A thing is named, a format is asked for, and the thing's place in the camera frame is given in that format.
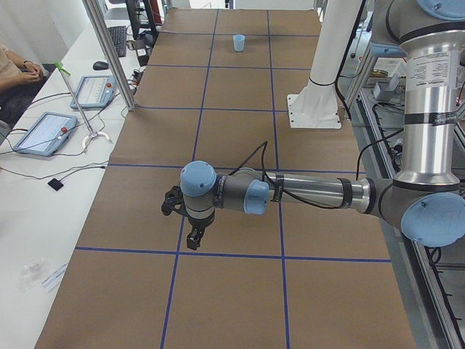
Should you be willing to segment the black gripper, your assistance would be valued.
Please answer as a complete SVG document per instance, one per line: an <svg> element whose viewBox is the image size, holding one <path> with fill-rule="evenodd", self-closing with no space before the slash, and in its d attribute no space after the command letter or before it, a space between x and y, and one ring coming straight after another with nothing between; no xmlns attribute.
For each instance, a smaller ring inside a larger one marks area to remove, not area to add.
<svg viewBox="0 0 465 349"><path fill-rule="evenodd" d="M189 223L192 226L192 230L186 238L186 244L188 249L198 249L201 247L201 240L205 233L205 229L209 227L215 218L215 212L212 212L207 217L194 217L192 215L187 216Z"/></svg>

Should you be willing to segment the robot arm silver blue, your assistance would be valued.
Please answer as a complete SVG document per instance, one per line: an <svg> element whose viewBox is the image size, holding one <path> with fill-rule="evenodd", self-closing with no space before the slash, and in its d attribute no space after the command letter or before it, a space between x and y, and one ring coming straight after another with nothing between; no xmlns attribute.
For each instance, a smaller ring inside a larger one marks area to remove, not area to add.
<svg viewBox="0 0 465 349"><path fill-rule="evenodd" d="M428 247L464 235L464 199L452 172L464 3L376 1L371 45L375 55L395 53L407 62L402 166L395 177L325 179L244 165L218 174L205 161L190 162L162 206L164 214L175 211L188 219L189 249L200 246L217 209L263 214L270 202L280 201L371 214Z"/></svg>

